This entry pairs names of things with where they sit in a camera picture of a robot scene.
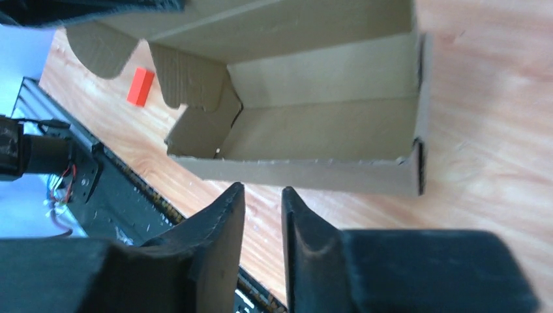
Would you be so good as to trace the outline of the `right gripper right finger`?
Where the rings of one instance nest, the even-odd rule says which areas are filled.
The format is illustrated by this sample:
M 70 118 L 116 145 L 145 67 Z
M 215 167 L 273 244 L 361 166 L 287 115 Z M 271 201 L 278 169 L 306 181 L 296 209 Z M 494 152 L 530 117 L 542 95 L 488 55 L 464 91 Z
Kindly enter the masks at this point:
M 478 230 L 340 230 L 282 191 L 290 312 L 536 312 L 507 245 Z

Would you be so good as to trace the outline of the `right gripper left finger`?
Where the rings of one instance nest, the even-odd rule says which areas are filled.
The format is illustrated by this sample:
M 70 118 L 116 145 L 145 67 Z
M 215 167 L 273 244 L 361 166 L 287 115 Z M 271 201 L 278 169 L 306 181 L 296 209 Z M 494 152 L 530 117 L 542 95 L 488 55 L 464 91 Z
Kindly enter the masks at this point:
M 2 312 L 232 312 L 245 189 L 142 246 L 111 239 L 1 241 Z

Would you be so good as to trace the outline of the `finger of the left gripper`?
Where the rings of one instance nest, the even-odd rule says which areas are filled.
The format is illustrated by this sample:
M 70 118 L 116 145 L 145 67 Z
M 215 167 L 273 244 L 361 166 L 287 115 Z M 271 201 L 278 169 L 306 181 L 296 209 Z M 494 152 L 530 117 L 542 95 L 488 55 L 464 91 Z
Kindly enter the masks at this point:
M 1 1 L 1 24 L 48 28 L 97 20 L 128 12 L 182 12 L 184 1 L 174 0 L 8 0 Z

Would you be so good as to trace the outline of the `brown cardboard box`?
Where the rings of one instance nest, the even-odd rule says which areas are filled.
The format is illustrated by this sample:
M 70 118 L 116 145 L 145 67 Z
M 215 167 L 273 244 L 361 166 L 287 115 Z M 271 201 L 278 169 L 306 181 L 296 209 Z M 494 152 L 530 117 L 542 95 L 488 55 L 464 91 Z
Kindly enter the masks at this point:
M 167 154 L 198 177 L 420 196 L 432 37 L 415 1 L 181 1 L 66 26 L 104 79 L 148 45 Z

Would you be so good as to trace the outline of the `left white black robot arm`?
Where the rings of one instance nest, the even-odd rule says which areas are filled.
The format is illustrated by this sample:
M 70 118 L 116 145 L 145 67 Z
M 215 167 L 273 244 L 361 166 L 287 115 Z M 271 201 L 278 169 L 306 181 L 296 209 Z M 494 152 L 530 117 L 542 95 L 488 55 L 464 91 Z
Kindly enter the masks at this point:
M 182 12 L 184 1 L 2 1 L 1 25 L 51 28 L 127 12 Z M 1 118 L 1 180 L 25 173 L 55 174 L 72 165 L 69 141 L 24 134 L 25 119 Z

